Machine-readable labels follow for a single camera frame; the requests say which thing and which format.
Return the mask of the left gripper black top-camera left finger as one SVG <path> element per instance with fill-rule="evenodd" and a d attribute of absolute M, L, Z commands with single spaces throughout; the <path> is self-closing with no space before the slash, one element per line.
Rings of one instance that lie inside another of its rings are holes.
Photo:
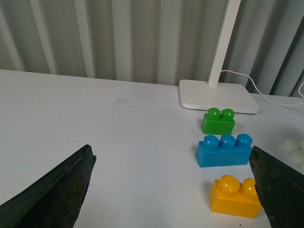
<path fill-rule="evenodd" d="M 2 228 L 72 228 L 88 190 L 96 156 L 85 145 L 0 207 Z"/>

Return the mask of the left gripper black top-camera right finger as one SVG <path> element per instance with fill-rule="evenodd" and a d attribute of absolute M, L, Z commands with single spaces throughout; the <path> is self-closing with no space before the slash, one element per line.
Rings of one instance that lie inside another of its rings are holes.
<path fill-rule="evenodd" d="M 273 228 L 304 226 L 304 175 L 254 146 L 249 163 L 256 192 Z"/>

